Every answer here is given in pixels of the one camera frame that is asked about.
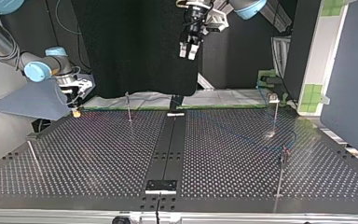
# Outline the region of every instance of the black backdrop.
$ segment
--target black backdrop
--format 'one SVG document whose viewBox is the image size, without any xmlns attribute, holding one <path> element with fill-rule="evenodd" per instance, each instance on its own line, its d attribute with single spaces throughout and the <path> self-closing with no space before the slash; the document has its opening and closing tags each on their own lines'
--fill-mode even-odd
<svg viewBox="0 0 358 224">
<path fill-rule="evenodd" d="M 198 58 L 179 58 L 184 11 L 167 0 L 73 0 L 96 94 L 159 91 L 192 95 Z"/>
</svg>

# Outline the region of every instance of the metal rod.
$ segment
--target metal rod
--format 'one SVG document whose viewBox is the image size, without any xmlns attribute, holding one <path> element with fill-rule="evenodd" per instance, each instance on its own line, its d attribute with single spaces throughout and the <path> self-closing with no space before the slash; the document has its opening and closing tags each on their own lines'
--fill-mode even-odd
<svg viewBox="0 0 358 224">
<path fill-rule="evenodd" d="M 278 107 L 279 107 L 279 102 L 277 103 L 277 105 L 275 107 L 274 124 L 277 122 L 277 118 L 278 118 Z"/>
<path fill-rule="evenodd" d="M 30 149 L 31 149 L 31 152 L 32 152 L 32 155 L 34 156 L 34 159 L 35 159 L 36 161 L 38 161 L 38 158 L 36 157 L 36 154 L 34 153 L 34 147 L 32 146 L 31 141 L 27 141 L 27 143 L 28 143 L 28 146 L 29 146 Z"/>
<path fill-rule="evenodd" d="M 126 98 L 127 98 L 127 111 L 128 111 L 128 115 L 129 115 L 129 121 L 132 121 L 131 118 L 131 109 L 130 109 L 130 95 L 128 92 L 126 92 Z"/>
</svg>

